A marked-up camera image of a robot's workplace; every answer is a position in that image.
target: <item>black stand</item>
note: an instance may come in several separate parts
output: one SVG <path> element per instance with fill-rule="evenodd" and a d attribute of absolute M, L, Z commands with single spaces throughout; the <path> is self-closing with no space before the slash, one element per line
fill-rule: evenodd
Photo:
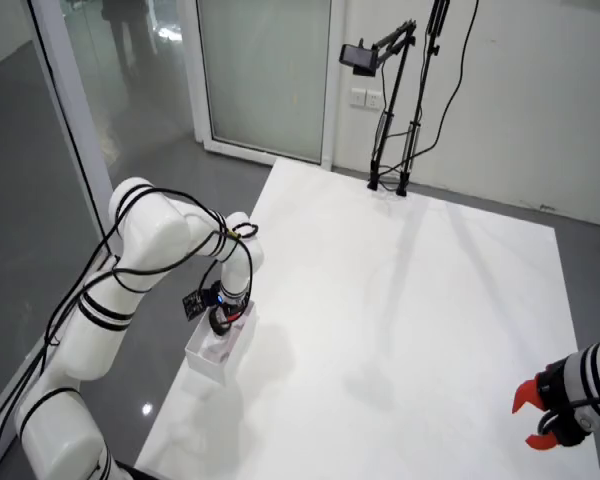
<path fill-rule="evenodd" d="M 385 61 L 387 61 L 387 59 L 392 55 L 397 55 L 398 53 L 400 53 L 401 50 L 402 57 L 400 57 L 400 66 L 398 67 L 398 74 L 396 76 L 396 81 L 393 85 L 393 92 L 391 93 L 389 108 L 382 112 L 382 116 L 380 117 L 380 123 L 378 124 L 378 129 L 376 131 L 376 138 L 373 145 L 373 155 L 371 156 L 369 183 L 367 184 L 367 188 L 371 190 L 378 189 L 378 181 L 380 179 L 380 175 L 378 174 L 378 168 L 380 167 L 380 160 L 382 159 L 384 147 L 387 143 L 387 137 L 389 136 L 391 123 L 393 122 L 393 109 L 396 104 L 396 99 L 398 98 L 398 89 L 400 87 L 400 81 L 402 80 L 402 72 L 404 71 L 404 65 L 407 61 L 407 52 L 409 50 L 409 46 L 415 45 L 416 43 L 416 39 L 413 36 L 414 31 L 415 23 L 412 21 L 405 22 L 398 30 L 396 30 L 396 32 L 380 40 L 380 42 L 378 42 L 373 47 L 381 48 L 387 42 L 387 39 L 391 39 L 389 40 L 390 43 L 389 46 L 387 46 L 386 52 L 378 58 L 376 68 L 377 66 L 382 65 Z M 400 42 L 395 43 L 396 40 L 402 34 L 405 34 L 405 38 L 402 39 Z"/>
<path fill-rule="evenodd" d="M 400 195 L 401 197 L 407 196 L 407 186 L 409 185 L 409 177 L 411 177 L 413 161 L 415 159 L 416 148 L 418 146 L 418 137 L 420 136 L 422 98 L 424 97 L 424 88 L 425 84 L 427 83 L 427 76 L 429 75 L 429 65 L 431 63 L 431 57 L 438 55 L 438 52 L 440 51 L 440 45 L 436 45 L 436 39 L 440 37 L 440 33 L 442 32 L 442 26 L 444 25 L 444 20 L 447 16 L 450 2 L 451 0 L 435 0 L 433 3 L 433 9 L 431 10 L 431 16 L 429 17 L 429 24 L 427 25 L 429 46 L 427 48 L 426 59 L 422 69 L 422 77 L 420 78 L 420 90 L 418 92 L 416 111 L 413 115 L 413 120 L 409 123 L 409 130 L 405 140 L 404 151 L 402 153 L 400 181 L 398 183 L 398 188 L 396 189 L 396 194 Z"/>

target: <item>wall outlet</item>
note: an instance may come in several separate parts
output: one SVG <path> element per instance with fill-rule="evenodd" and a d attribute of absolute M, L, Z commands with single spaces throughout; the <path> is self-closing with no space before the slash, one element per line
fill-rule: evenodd
<path fill-rule="evenodd" d="M 349 93 L 349 104 L 356 107 L 364 107 L 367 91 L 364 88 L 352 88 Z"/>
<path fill-rule="evenodd" d="M 384 107 L 382 92 L 377 90 L 367 90 L 366 106 L 367 108 L 373 108 L 374 110 L 382 110 Z"/>

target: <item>white wall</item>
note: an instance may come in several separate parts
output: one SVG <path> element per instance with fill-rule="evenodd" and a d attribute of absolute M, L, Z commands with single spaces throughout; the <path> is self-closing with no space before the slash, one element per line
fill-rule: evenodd
<path fill-rule="evenodd" d="M 31 40 L 21 0 L 0 0 L 0 61 Z"/>
<path fill-rule="evenodd" d="M 393 132 L 413 116 L 422 39 L 432 0 L 349 0 L 345 40 L 373 42 L 414 18 Z M 429 146 L 457 82 L 474 0 L 453 0 L 432 61 L 420 148 Z M 387 65 L 390 91 L 398 59 Z M 375 79 L 343 69 L 336 165 L 368 171 L 378 113 L 348 105 Z M 390 139 L 383 163 L 397 163 Z M 416 160 L 415 182 L 600 223 L 600 0 L 482 0 L 465 79 L 438 146 Z"/>

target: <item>white panel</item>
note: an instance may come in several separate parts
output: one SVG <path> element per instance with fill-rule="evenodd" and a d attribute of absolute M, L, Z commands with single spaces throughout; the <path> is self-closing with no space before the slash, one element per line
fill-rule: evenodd
<path fill-rule="evenodd" d="M 214 137 L 320 161 L 329 0 L 200 0 Z"/>
<path fill-rule="evenodd" d="M 253 342 L 226 388 L 186 362 L 138 466 L 171 480 L 599 480 L 537 452 L 517 386 L 576 350 L 553 229 L 278 160 L 252 220 Z"/>

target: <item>glass door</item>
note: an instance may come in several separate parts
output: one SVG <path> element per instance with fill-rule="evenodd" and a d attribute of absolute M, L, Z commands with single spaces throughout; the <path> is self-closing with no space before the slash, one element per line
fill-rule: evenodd
<path fill-rule="evenodd" d="M 343 0 L 198 0 L 191 13 L 205 148 L 330 168 Z"/>

